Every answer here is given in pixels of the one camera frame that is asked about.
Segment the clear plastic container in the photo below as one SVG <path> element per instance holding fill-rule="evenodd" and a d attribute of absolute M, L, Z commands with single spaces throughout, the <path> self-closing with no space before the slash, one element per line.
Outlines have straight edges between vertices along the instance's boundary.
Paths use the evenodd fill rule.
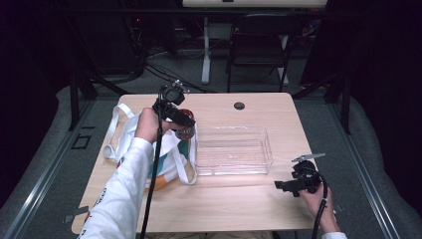
<path fill-rule="evenodd" d="M 267 130 L 261 126 L 198 129 L 199 175 L 267 174 L 273 158 Z"/>

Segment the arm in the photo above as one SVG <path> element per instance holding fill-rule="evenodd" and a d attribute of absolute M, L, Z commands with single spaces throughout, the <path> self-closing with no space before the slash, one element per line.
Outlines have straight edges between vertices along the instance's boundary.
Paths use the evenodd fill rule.
<path fill-rule="evenodd" d="M 178 128 L 164 121 L 163 131 Z M 114 172 L 82 229 L 80 238 L 134 238 L 149 166 L 153 161 L 158 119 L 143 109 L 124 162 Z"/>
<path fill-rule="evenodd" d="M 322 201 L 322 184 L 318 187 L 316 193 L 312 194 L 305 190 L 299 192 L 301 197 L 305 200 L 308 210 L 313 217 L 317 216 L 320 202 Z M 345 234 L 341 232 L 337 222 L 335 221 L 333 213 L 333 203 L 331 190 L 328 188 L 328 202 L 325 205 L 319 223 L 324 235 L 322 239 L 343 239 L 346 238 Z"/>

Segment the wooden table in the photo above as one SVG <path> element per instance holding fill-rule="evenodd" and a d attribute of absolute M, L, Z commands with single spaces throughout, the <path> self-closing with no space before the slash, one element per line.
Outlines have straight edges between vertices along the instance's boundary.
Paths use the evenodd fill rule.
<path fill-rule="evenodd" d="M 275 180 L 292 180 L 292 159 L 311 153 L 291 96 L 270 93 L 193 94 L 185 97 L 180 107 L 193 111 L 198 131 L 213 126 L 264 126 L 274 162 L 268 174 L 199 176 L 192 186 L 175 179 L 154 192 L 147 232 L 313 228 L 314 220 L 304 201 L 294 198 L 290 192 L 276 189 L 274 184 Z M 155 99 L 156 95 L 128 95 L 121 97 L 119 102 L 139 112 L 152 106 Z M 244 103 L 245 108 L 235 110 L 237 102 Z M 120 121 L 114 141 L 122 125 L 123 121 Z M 101 150 L 81 207 L 94 205 L 114 170 L 115 163 L 105 159 Z M 144 205 L 138 231 L 143 221 L 143 208 Z M 76 217 L 72 226 L 75 233 L 80 233 L 85 216 Z"/>

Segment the gray carpet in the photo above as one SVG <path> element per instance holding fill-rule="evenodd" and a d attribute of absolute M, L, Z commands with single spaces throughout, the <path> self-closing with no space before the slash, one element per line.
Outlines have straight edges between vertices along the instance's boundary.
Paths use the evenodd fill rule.
<path fill-rule="evenodd" d="M 285 87 L 285 92 L 293 94 L 301 89 L 299 81 L 310 47 L 297 48 L 293 52 L 294 55 L 288 70 L 290 84 Z M 212 53 L 211 83 L 208 86 L 201 86 L 200 84 L 202 56 L 193 57 L 198 56 L 197 53 L 189 56 L 180 53 L 177 58 L 161 54 L 148 59 L 148 63 L 165 66 L 197 86 L 209 88 L 216 92 L 225 92 L 227 78 L 225 75 L 225 56 L 227 52 L 224 47 L 219 48 L 217 45 Z M 233 91 L 277 91 L 278 87 L 275 86 L 277 75 L 268 77 L 260 71 L 237 71 L 235 75 L 238 79 L 243 79 L 245 73 L 248 76 L 255 74 L 255 77 L 251 77 L 253 79 L 260 78 L 262 80 L 261 77 L 263 77 L 266 81 L 265 86 L 258 88 L 255 83 L 239 85 L 234 86 Z M 163 84 L 165 84 L 165 81 L 155 77 L 150 72 L 145 72 L 139 79 L 119 84 L 119 86 L 131 93 L 155 94 L 159 86 Z M 29 218 L 29 223 L 22 230 L 21 238 L 77 237 L 71 231 L 72 222 L 63 223 L 63 219 L 66 215 L 72 214 L 79 206 L 106 134 L 111 109 L 118 99 L 115 93 L 105 87 L 96 85 L 96 88 L 101 96 L 95 102 L 87 102 L 87 117 L 82 120 L 74 133 L 67 132 L 70 125 L 69 89 L 63 89 L 58 93 L 60 108 L 51 130 L 46 135 L 17 189 L 0 210 L 1 237 L 4 237 L 8 232 L 32 188 L 36 185 L 38 178 L 43 174 L 51 160 L 54 160 L 57 156 L 58 148 L 67 137 L 72 140 L 65 144 L 66 150 L 62 153 L 63 163 L 59 165 L 57 175 L 55 175 L 53 183 L 39 204 L 38 210 L 32 218 Z M 331 106 L 325 105 L 321 99 L 323 92 L 324 89 L 318 90 L 305 100 L 295 101 L 295 104 L 312 151 L 326 153 L 326 156 L 317 159 L 316 163 L 332 188 L 335 204 L 344 209 L 337 214 L 338 223 L 348 238 L 384 238 L 384 233 L 372 209 L 370 200 L 356 175 L 352 155 L 343 139 L 341 128 L 336 123 L 338 119 L 332 114 Z M 351 104 L 350 129 L 351 137 L 364 159 L 369 174 L 399 235 L 401 238 L 421 238 L 421 218 L 401 199 L 393 183 L 383 171 L 382 155 L 380 155 L 376 135 L 363 110 L 355 101 L 352 101 Z M 280 234 L 286 239 L 294 238 L 293 232 L 280 232 Z M 300 238 L 310 238 L 311 231 L 300 231 L 299 235 Z"/>

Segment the camera mount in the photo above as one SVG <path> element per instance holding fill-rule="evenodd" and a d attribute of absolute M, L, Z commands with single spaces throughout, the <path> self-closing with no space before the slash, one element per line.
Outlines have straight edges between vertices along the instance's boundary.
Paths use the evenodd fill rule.
<path fill-rule="evenodd" d="M 299 191 L 304 189 L 310 193 L 315 193 L 321 180 L 315 165 L 308 159 L 324 155 L 325 153 L 302 155 L 294 159 L 293 161 L 299 162 L 293 166 L 294 171 L 292 172 L 292 177 L 296 180 L 274 181 L 276 187 L 283 189 L 283 191 L 290 191 L 294 197 L 299 197 Z"/>
<path fill-rule="evenodd" d="M 189 91 L 186 91 L 179 80 L 175 81 L 171 87 L 162 87 L 152 108 L 157 115 L 161 113 L 164 120 L 169 118 L 179 125 L 191 127 L 195 125 L 195 120 L 175 106 L 179 106 L 185 100 L 183 93 L 189 94 Z"/>

